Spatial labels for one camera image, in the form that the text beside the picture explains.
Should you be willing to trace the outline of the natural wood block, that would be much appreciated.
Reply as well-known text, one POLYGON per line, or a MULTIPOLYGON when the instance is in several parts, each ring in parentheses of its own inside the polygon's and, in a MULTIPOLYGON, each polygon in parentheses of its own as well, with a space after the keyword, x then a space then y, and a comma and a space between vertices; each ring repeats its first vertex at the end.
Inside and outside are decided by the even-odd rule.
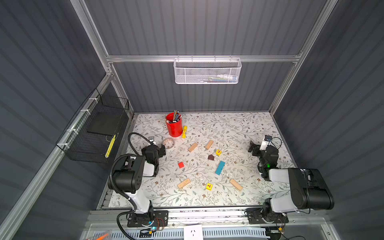
POLYGON ((211 146, 213 145, 214 141, 213 140, 209 140, 209 142, 206 144, 205 146, 205 149, 206 150, 209 150, 211 148, 211 146))
POLYGON ((184 181, 182 181, 181 183, 179 183, 177 186, 179 189, 182 189, 185 186, 187 186, 190 182, 191 182, 191 180, 189 178, 187 178, 184 181))
POLYGON ((238 190, 238 191, 242 191, 243 190, 243 187, 237 182, 235 181, 234 179, 231 179, 230 180, 230 183, 238 190))
POLYGON ((198 146, 198 143, 193 143, 189 148, 188 148, 188 151, 191 153, 192 151, 194 151, 196 149, 196 147, 198 146))

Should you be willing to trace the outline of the teal rectangular block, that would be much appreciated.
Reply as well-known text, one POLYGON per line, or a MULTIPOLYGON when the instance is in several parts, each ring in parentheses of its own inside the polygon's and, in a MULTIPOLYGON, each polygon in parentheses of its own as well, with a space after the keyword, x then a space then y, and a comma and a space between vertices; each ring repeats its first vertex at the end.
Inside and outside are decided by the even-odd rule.
POLYGON ((223 161, 220 161, 220 162, 219 162, 218 167, 217 167, 217 169, 216 169, 216 171, 215 171, 215 174, 216 174, 216 175, 218 175, 218 176, 221 175, 221 173, 222 173, 222 171, 223 171, 223 168, 224 168, 225 164, 226 164, 226 163, 223 162, 223 161))

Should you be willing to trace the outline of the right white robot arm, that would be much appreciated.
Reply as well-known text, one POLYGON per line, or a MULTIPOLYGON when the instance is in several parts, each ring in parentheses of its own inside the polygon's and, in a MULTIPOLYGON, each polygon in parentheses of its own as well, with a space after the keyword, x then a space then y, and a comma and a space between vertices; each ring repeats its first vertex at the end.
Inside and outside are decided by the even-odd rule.
POLYGON ((331 210, 335 206, 334 197, 324 178, 317 169, 299 169, 277 167, 279 149, 272 143, 273 138, 266 136, 260 145, 250 141, 248 152, 259 158, 258 171, 267 182, 288 184, 287 195, 268 198, 260 210, 263 220, 274 223, 291 212, 310 210, 331 210))

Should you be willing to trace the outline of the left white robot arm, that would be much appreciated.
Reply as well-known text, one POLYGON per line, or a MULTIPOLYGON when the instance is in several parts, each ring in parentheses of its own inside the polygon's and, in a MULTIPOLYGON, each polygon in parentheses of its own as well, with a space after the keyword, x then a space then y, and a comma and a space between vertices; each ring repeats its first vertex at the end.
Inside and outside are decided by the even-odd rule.
POLYGON ((143 178, 158 175, 159 159, 165 155, 164 145, 149 145, 142 149, 141 155, 124 154, 114 161, 108 187, 129 201, 133 215, 147 219, 154 217, 153 204, 141 190, 141 185, 143 178))

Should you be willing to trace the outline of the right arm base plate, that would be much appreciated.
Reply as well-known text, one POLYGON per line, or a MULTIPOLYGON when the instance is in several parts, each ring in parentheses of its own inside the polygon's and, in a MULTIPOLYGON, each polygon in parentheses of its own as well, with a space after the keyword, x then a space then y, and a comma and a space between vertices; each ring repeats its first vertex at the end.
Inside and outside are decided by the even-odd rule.
POLYGON ((264 211, 263 208, 248 208, 245 216, 250 224, 287 224, 288 216, 282 213, 264 211))

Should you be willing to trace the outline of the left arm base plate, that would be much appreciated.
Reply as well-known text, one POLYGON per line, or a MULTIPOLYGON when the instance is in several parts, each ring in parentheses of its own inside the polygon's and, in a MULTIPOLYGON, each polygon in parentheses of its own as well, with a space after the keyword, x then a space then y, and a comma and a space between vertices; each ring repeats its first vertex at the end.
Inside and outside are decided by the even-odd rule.
POLYGON ((168 211, 149 211, 145 214, 129 214, 128 215, 128 228, 152 228, 152 227, 166 227, 168 225, 168 211))

